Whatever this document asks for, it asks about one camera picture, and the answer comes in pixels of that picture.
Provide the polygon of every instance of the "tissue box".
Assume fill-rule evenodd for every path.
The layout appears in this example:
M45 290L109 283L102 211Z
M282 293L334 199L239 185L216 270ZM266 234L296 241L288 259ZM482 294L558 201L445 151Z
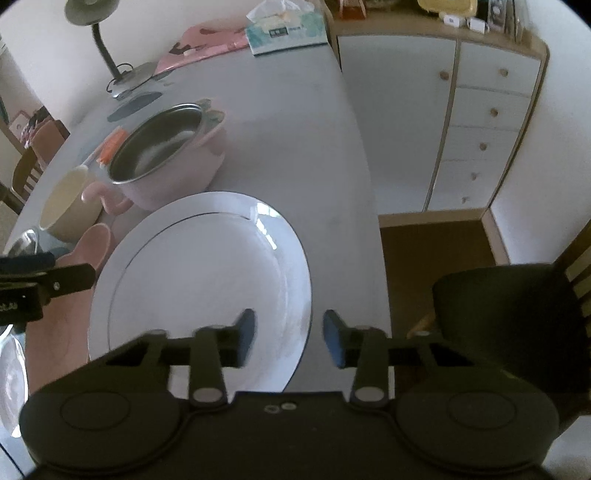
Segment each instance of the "tissue box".
M289 12L261 18L246 28L253 55L328 43L324 18L317 12Z

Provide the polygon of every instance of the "yellow basket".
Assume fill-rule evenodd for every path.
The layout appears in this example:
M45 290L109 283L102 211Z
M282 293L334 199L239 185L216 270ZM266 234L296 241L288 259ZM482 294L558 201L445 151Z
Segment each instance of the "yellow basket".
M445 12L458 17L474 17L478 0L418 0L419 6L428 12Z

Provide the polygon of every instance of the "brown floor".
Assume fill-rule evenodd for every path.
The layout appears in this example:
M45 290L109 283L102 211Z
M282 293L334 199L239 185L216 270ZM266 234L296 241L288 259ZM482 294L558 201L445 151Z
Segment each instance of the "brown floor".
M495 265L478 221L397 226L381 234L393 336L406 336L433 309L431 287L439 278Z

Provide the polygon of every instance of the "lamp neck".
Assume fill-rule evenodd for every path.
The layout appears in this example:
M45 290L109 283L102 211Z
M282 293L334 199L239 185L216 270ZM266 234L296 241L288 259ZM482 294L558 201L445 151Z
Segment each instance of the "lamp neck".
M122 80L123 75L121 75L121 72L117 68L117 65L115 65L113 58L109 54L109 51L107 50L107 47L105 47L105 44L103 43L103 39L100 36L100 29L99 29L98 23L95 23L92 25L92 38L94 38L96 46L98 47L98 49L100 51L100 55L103 57L103 60L105 61L105 63L109 67L109 70L111 71L111 75L113 76L115 81L118 82L118 81Z

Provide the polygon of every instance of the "white tabletop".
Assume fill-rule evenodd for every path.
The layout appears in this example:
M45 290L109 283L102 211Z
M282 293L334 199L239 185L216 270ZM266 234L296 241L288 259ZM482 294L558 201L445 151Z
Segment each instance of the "white tabletop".
M310 337L287 391L348 391L354 372L332 364L322 338L325 310L336 310L352 326L376 326L387 334L391 327L368 165L331 49L257 58L249 50L237 51L150 80L134 96L150 91L163 95L114 123L107 116L126 100L105 94L42 175L8 245L38 223L53 186L117 125L132 131L158 111L211 98L214 108L228 114L228 151L209 190L244 193L278 210L300 238L310 267ZM116 238L147 215L133 207L118 217L113 223ZM43 249L56 245L60 243L42 235Z

